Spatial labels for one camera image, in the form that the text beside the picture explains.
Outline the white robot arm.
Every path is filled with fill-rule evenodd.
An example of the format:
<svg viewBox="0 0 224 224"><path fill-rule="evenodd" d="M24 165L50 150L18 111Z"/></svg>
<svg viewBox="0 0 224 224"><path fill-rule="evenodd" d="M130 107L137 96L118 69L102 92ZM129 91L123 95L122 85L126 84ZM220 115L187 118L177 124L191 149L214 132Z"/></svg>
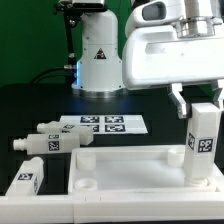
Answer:
<svg viewBox="0 0 224 224"><path fill-rule="evenodd" d="M184 85L213 85L214 104L224 102L224 21L219 0L131 0L127 41L117 54L117 19L96 0L73 0L84 12L83 54L75 89L94 94L168 87L181 118L191 106Z"/></svg>

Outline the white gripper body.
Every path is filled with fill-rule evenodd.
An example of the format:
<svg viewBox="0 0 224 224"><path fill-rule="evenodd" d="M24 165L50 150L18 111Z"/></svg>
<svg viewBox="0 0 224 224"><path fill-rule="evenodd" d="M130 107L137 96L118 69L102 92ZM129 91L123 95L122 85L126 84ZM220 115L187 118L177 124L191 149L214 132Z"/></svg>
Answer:
<svg viewBox="0 0 224 224"><path fill-rule="evenodd" d="M123 49L123 82L128 89L224 78L224 25L211 37L178 38L171 25L133 31Z"/></svg>

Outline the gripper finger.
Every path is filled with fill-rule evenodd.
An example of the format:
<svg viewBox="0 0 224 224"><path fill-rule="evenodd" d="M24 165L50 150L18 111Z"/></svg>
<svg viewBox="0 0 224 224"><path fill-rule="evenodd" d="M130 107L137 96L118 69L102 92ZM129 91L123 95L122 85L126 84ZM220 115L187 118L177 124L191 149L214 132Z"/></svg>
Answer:
<svg viewBox="0 0 224 224"><path fill-rule="evenodd" d="M183 87L181 83L173 83L168 86L168 96L177 107L177 114L180 119L188 119L191 116L191 106L181 95Z"/></svg>
<svg viewBox="0 0 224 224"><path fill-rule="evenodd" d="M224 79L213 81L212 91L214 92L213 103L220 110L224 110Z"/></svg>

